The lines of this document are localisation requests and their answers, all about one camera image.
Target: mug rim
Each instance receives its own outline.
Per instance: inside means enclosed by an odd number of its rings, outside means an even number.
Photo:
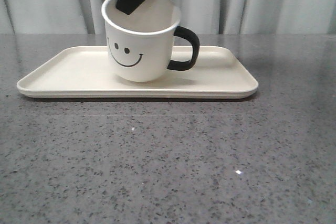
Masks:
[[[108,4],[111,2],[112,0],[105,0],[101,6],[101,13],[103,15],[104,20],[112,27],[123,31],[127,34],[133,34],[133,35],[141,35],[141,36],[153,36],[153,35],[159,35],[159,34],[163,34],[166,33],[167,31],[173,30],[175,29],[179,23],[181,22],[181,10],[174,5],[174,3],[171,0],[168,0],[173,6],[174,8],[177,10],[177,20],[168,28],[165,28],[163,30],[159,30],[159,31],[150,31],[150,32],[143,32],[143,31],[132,31],[132,30],[128,30],[126,28],[123,28],[121,26],[118,26],[117,24],[115,24],[108,16],[106,13],[106,8],[108,6]]]

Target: drawn smile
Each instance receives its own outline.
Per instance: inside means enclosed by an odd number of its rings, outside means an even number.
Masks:
[[[120,63],[120,62],[115,58],[115,56],[114,56],[113,53],[112,53],[111,45],[110,45],[110,38],[108,37],[107,40],[108,40],[108,43],[109,43],[109,50],[110,50],[110,53],[111,53],[113,59],[114,59],[114,60],[116,61],[116,63],[118,63],[119,65],[121,65],[121,66],[123,66],[123,67],[126,67],[126,68],[130,68],[130,67],[134,67],[135,65],[137,65],[137,64],[141,61],[143,54],[139,54],[139,58],[138,58],[137,61],[136,61],[135,63],[133,63],[133,64],[126,65],[126,64],[122,64],[122,63]],[[114,43],[114,47],[115,47],[117,50],[119,49],[119,46],[118,46],[117,43]],[[124,51],[125,51],[125,54],[129,54],[129,53],[130,53],[130,50],[129,50],[128,48],[125,48]]]

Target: white curtain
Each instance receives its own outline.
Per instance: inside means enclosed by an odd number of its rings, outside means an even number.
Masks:
[[[104,0],[0,0],[0,33],[102,34]],[[332,34],[336,0],[173,0],[198,34]]]

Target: mug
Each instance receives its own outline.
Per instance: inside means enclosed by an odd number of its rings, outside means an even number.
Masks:
[[[112,69],[118,76],[135,82],[152,81],[169,70],[191,69],[197,60],[199,39],[179,26],[181,11],[171,0],[145,0],[132,14],[116,8],[117,0],[105,0],[102,15]],[[189,41],[191,60],[171,60],[174,36]]]

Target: tray rim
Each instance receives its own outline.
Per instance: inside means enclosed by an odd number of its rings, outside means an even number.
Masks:
[[[48,66],[51,62],[58,60],[60,56],[64,55],[66,57],[71,51],[105,51],[107,46],[75,46],[69,47],[51,59],[47,60],[45,63],[40,65],[38,68],[30,72],[21,78],[17,83],[16,87],[19,92],[27,97],[31,98],[185,98],[185,99],[193,99],[193,98],[203,98],[203,99],[243,99],[252,94],[254,94],[258,87],[258,81],[251,75],[251,73],[244,67],[244,65],[233,55],[233,53],[224,47],[219,46],[201,46],[200,50],[208,50],[213,51],[213,49],[226,51],[230,53],[236,60],[240,63],[244,72],[249,75],[251,80],[254,82],[254,86],[251,89],[247,89],[241,92],[236,91],[207,91],[207,90],[181,90],[181,89],[150,89],[150,88],[132,88],[132,89],[86,89],[86,90],[72,90],[72,91],[64,91],[64,90],[37,90],[37,89],[28,89],[22,86],[22,82],[26,81],[28,78],[36,74],[36,72],[41,71],[46,66]],[[191,46],[174,46],[175,51],[188,51]],[[52,93],[51,95],[44,95],[39,93]]]

